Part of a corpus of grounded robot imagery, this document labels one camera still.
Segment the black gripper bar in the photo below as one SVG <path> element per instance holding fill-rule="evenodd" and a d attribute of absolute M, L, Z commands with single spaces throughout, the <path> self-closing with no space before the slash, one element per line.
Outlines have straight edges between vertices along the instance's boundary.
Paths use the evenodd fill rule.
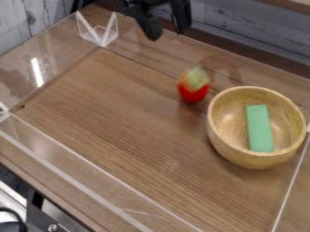
<path fill-rule="evenodd" d="M 150 12 L 158 6 L 172 6 L 172 19 L 178 34 L 184 34 L 193 24 L 190 0 L 123 0 L 123 12 L 134 13 L 140 27 L 152 41 L 162 37 L 162 23 Z"/>

